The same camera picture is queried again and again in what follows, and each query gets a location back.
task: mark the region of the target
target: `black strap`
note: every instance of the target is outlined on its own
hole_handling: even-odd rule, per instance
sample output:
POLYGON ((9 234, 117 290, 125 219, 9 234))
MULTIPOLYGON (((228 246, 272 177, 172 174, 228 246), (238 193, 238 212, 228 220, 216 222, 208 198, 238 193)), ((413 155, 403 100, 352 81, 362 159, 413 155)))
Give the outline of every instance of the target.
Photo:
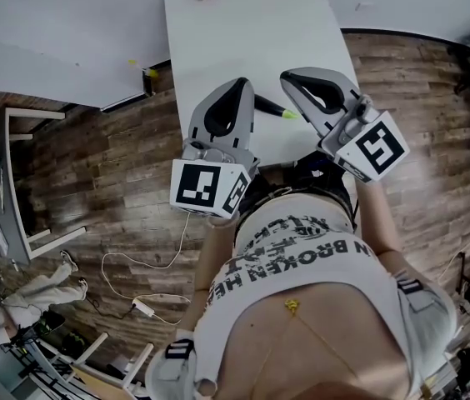
POLYGON ((165 358, 182 358, 188 360, 194 349, 194 341, 191 339, 179 339, 172 342, 165 349, 165 358))
POLYGON ((401 282, 398 282, 398 288, 406 295, 424 290, 424 286, 418 279, 402 280, 401 282))

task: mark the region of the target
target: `white t-shirt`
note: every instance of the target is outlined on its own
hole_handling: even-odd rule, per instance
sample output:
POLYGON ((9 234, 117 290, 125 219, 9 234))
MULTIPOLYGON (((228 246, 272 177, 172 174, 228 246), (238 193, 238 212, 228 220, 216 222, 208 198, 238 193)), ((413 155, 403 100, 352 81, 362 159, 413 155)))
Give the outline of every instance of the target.
POLYGON ((218 382, 229 334, 244 310, 313 283, 348 284, 367 297, 406 358, 411 393, 445 363, 457 326, 452 299, 432 283, 389 274, 335 204, 307 194, 273 199, 244 222, 235 249, 212 282, 194 332, 178 330, 176 341, 152 358, 146 373, 152 399, 203 398, 196 387, 218 382))
MULTIPOLYGON (((11 316, 11 319, 17 325, 17 328, 29 328, 42 315, 42 311, 33 305, 29 305, 22 298, 22 296, 14 293, 7 297, 3 303, 2 308, 6 308, 7 312, 11 316)), ((5 329, 5 317, 3 316, 3 310, 0 308, 0 345, 4 343, 10 343, 8 333, 5 329)))

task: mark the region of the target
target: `power strip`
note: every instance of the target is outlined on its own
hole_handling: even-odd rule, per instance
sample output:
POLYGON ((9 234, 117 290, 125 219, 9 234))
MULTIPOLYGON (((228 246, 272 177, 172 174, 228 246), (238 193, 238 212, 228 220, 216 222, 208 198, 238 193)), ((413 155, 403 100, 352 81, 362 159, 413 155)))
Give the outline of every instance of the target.
POLYGON ((155 311, 153 311, 153 308, 150 308, 140 299, 137 299, 137 298, 133 299, 132 304, 137 310, 141 311, 142 313, 145 313, 149 317, 152 317, 153 314, 155 314, 155 311))

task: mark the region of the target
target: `black and white marker cube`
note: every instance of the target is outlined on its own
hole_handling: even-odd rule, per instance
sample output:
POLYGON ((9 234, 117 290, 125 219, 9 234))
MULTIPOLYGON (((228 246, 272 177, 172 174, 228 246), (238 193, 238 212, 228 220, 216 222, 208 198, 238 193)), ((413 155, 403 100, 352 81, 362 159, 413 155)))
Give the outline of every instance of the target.
POLYGON ((174 160, 170 204, 191 213, 231 218, 249 184, 242 164, 174 160))
POLYGON ((405 139, 386 111, 338 149, 333 161, 367 183, 383 178, 408 154, 405 139))

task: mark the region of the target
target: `wood plank flooring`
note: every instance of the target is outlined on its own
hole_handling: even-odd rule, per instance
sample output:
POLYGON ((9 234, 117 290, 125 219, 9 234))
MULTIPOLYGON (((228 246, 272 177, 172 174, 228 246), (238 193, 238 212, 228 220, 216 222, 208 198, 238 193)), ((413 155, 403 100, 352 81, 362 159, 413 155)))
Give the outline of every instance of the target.
MULTIPOLYGON (((377 108, 392 112, 411 147, 384 185, 407 259, 437 279, 450 257, 470 242, 470 92, 453 94, 461 70, 440 43, 372 34, 345 38, 362 91, 372 96, 377 108)), ((170 70, 164 75, 170 76, 170 70)), ((122 315, 130 306, 103 280, 104 253, 127 253, 162 266, 178 250, 187 215, 170 208, 168 192, 171 161, 180 156, 182 137, 172 83, 164 84, 166 90, 155 97, 108 115, 95 110, 69 114, 67 120, 37 132, 30 146, 19 144, 12 153, 17 165, 31 173, 19 179, 17 187, 35 211, 34 233, 51 228, 58 235, 87 228, 86 235, 67 244, 80 267, 71 283, 85 277, 89 297, 99 303, 101 313, 122 315)), ((129 297, 190 296, 204 233, 203 220, 191 216, 182 253, 169 269, 109 256, 105 271, 113 286, 129 297)), ((470 274, 470 248, 467 252, 470 274)), ((0 267, 10 290, 25 278, 50 273, 58 263, 58 251, 53 251, 35 259, 25 272, 0 267)), ((450 293, 458 269, 456 260, 442 280, 450 293)), ((172 322, 186 307, 162 297, 148 304, 172 322)), ((172 331, 137 311, 118 320, 99 315, 89 302, 56 309, 67 318, 67 328, 90 340, 109 333, 109 342, 94 357, 100 363, 118 353, 131 357, 146 343, 160 347, 172 331)), ((470 332, 470 317, 460 319, 470 332)))

